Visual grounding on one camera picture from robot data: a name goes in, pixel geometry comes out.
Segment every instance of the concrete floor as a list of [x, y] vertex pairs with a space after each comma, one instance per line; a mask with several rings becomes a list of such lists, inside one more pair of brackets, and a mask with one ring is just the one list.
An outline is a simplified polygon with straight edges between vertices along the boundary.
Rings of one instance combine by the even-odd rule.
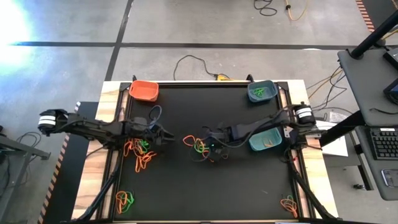
[[[127, 0], [0, 2], [3, 31], [0, 124], [10, 138], [36, 131], [38, 114], [46, 109], [71, 111], [77, 101], [98, 101], [113, 48], [6, 47], [4, 44], [115, 42], [126, 4]], [[303, 7], [302, 1], [294, 0], [291, 4], [295, 5], [295, 14]], [[248, 0], [135, 0], [123, 42], [356, 45], [369, 34], [355, 0], [310, 1], [308, 12], [297, 22], [287, 19], [283, 0], [275, 0], [271, 6], [278, 10], [277, 15], [264, 17]], [[396, 37], [389, 40], [389, 44], [396, 43]], [[225, 73], [231, 78], [245, 78], [250, 73], [255, 79], [304, 79], [309, 86], [337, 68], [336, 53], [335, 50], [122, 48], [112, 80], [130, 80], [132, 75], [144, 80], [172, 80], [177, 60], [192, 54], [205, 59], [210, 72]], [[179, 80], [211, 79], [202, 64], [191, 58], [181, 62], [176, 76]], [[349, 88], [345, 79], [340, 85]], [[311, 104], [322, 103], [328, 90], [329, 87], [324, 87], [318, 91]], [[358, 109], [350, 89], [329, 106]], [[317, 115], [323, 116], [328, 111], [319, 111]], [[37, 146], [52, 156], [48, 161], [35, 160], [30, 165], [29, 181], [18, 188], [17, 197], [10, 205], [10, 222], [36, 223], [63, 137], [58, 134], [43, 138]], [[391, 217], [398, 203], [381, 200], [377, 191], [351, 189], [352, 183], [358, 182], [359, 172], [347, 170], [328, 170], [340, 217], [394, 223], [396, 219]]]

